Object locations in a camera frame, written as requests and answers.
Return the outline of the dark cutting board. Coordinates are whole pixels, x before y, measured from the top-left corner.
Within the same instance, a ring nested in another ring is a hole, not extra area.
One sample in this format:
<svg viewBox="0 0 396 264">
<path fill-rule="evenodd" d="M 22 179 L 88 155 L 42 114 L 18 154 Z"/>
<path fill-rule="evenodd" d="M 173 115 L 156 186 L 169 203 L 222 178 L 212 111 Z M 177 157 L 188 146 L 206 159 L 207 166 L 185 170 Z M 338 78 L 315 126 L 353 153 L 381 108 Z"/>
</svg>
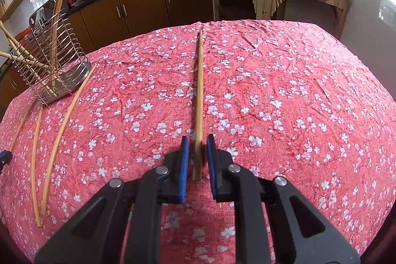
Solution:
<svg viewBox="0 0 396 264">
<path fill-rule="evenodd" d="M 45 26 L 46 22 L 53 16 L 56 1 L 49 0 L 39 7 L 28 19 L 32 31 Z"/>
</svg>

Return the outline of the leaning chopstick in holder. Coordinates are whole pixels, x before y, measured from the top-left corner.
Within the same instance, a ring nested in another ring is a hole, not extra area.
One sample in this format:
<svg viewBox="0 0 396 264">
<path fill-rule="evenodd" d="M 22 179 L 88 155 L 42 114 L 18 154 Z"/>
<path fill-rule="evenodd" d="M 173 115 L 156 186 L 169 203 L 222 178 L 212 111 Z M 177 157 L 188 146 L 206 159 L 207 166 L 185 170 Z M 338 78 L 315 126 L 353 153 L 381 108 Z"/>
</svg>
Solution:
<svg viewBox="0 0 396 264">
<path fill-rule="evenodd" d="M 7 40 L 9 41 L 11 47 L 15 51 L 15 55 L 11 54 L 13 59 L 17 62 L 21 62 L 23 65 L 27 66 L 27 69 L 37 78 L 37 81 L 46 88 L 46 90 L 55 96 L 55 92 L 43 81 L 43 78 L 36 72 L 36 70 L 41 70 L 43 76 L 50 76 L 51 72 L 49 66 L 41 63 L 32 54 L 29 53 L 6 29 L 3 22 L 1 22 L 1 30 L 5 34 Z"/>
<path fill-rule="evenodd" d="M 24 58 L 24 57 L 21 57 L 21 56 L 14 56 L 14 55 L 11 55 L 10 53 L 5 53 L 5 52 L 2 52 L 2 51 L 0 52 L 0 56 L 3 56 L 5 58 L 13 59 L 16 62 L 23 62 L 23 63 L 29 64 L 31 66 L 37 66 L 37 67 L 43 68 L 43 69 L 48 69 L 49 68 L 48 65 L 43 64 L 43 63 L 37 61 L 36 59 L 29 59 L 29 58 Z"/>
</svg>

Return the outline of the brown lower kitchen cabinets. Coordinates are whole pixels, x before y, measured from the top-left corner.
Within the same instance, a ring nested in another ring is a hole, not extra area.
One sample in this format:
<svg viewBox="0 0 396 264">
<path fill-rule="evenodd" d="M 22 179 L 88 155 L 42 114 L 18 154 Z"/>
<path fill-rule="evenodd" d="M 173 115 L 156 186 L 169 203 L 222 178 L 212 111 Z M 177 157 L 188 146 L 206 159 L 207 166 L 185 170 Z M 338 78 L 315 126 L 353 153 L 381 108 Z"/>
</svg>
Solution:
<svg viewBox="0 0 396 264">
<path fill-rule="evenodd" d="M 71 14 L 61 12 L 69 18 L 86 56 L 164 27 L 213 19 L 212 0 L 88 0 Z"/>
</svg>

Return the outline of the red floral tablecloth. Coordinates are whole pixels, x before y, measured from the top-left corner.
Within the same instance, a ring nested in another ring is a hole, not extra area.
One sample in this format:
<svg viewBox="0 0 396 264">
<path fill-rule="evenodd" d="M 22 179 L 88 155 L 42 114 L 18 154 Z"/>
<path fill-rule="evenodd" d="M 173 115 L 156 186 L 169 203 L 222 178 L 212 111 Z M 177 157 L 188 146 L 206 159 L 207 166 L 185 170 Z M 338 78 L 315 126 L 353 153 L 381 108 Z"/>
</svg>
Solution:
<svg viewBox="0 0 396 264">
<path fill-rule="evenodd" d="M 79 96 L 43 107 L 31 197 L 36 102 L 1 174 L 1 222 L 33 259 L 113 178 L 139 178 L 195 137 L 195 56 L 204 53 L 204 134 L 254 175 L 283 175 L 363 253 L 395 202 L 395 101 L 374 74 L 313 24 L 240 20 L 169 27 L 89 54 Z M 1 121 L 9 148 L 34 99 Z"/>
</svg>

